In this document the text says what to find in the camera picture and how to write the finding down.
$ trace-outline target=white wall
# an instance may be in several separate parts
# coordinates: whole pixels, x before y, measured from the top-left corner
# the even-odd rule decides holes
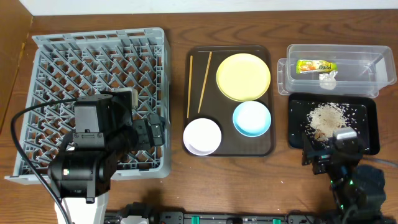
[[[20,2],[33,16],[398,9],[398,0],[20,0]]]

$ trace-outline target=brown tray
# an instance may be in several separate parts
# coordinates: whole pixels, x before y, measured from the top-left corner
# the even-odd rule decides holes
[[[210,51],[211,56],[210,67],[207,76],[205,94],[203,95],[200,114],[198,107],[205,78],[206,66]],[[271,61],[268,51],[258,45],[250,46],[214,46],[214,47],[195,47],[189,51],[186,60],[185,69],[185,94],[184,94],[184,117],[183,126],[197,118],[209,118],[213,120],[221,129],[222,140],[218,149],[209,156],[266,156],[275,148],[275,119],[272,102],[272,81],[268,90],[256,101],[267,106],[271,113],[271,126],[266,133],[255,138],[243,136],[236,130],[232,123],[232,115],[235,108],[241,103],[230,100],[217,86],[216,73],[218,66],[227,57],[238,54],[248,53],[261,58],[271,71]],[[188,105],[188,82],[190,56],[193,55],[192,80],[191,80],[191,100],[190,112],[187,119]],[[182,147],[186,152],[190,153],[182,143]]]

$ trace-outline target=wooden chopstick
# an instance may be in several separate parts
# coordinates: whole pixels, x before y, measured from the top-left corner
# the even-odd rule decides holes
[[[189,118],[189,105],[190,105],[190,102],[191,102],[192,61],[193,61],[193,55],[191,55],[191,61],[190,61],[190,64],[189,64],[189,84],[188,84],[188,108],[187,108],[187,118]]]
[[[210,54],[209,54],[209,60],[207,61],[205,79],[204,79],[204,81],[203,81],[203,87],[201,88],[201,95],[200,95],[198,113],[200,113],[201,101],[203,100],[203,94],[205,93],[205,87],[206,87],[206,81],[207,81],[207,74],[209,73],[210,60],[211,60],[211,55],[212,55],[212,53],[213,53],[213,52],[210,52]]]

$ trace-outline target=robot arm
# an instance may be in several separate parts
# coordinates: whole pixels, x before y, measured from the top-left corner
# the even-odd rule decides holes
[[[164,143],[156,114],[132,120],[133,91],[101,92],[75,103],[75,132],[68,133],[49,165],[51,188],[75,224],[103,223],[111,177],[129,152]],[[74,147],[67,149],[74,142]],[[55,206],[59,223],[65,223]]]
[[[384,173],[369,165],[360,165],[366,150],[353,128],[333,132],[329,148],[316,151],[303,134],[302,165],[313,165],[315,175],[327,173],[338,207],[330,223],[395,223],[384,218],[381,205],[386,200]]]

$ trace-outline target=dish rack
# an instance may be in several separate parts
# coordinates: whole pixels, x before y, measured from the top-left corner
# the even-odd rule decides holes
[[[130,152],[118,164],[114,180],[166,177],[171,170],[169,87],[170,46],[160,28],[80,32],[32,37],[36,51],[26,108],[48,101],[133,87],[138,107],[133,119],[163,116],[165,144],[150,151]],[[47,182],[47,166],[66,133],[75,127],[73,103],[46,106],[24,115],[20,144]],[[7,180],[39,184],[17,154]]]

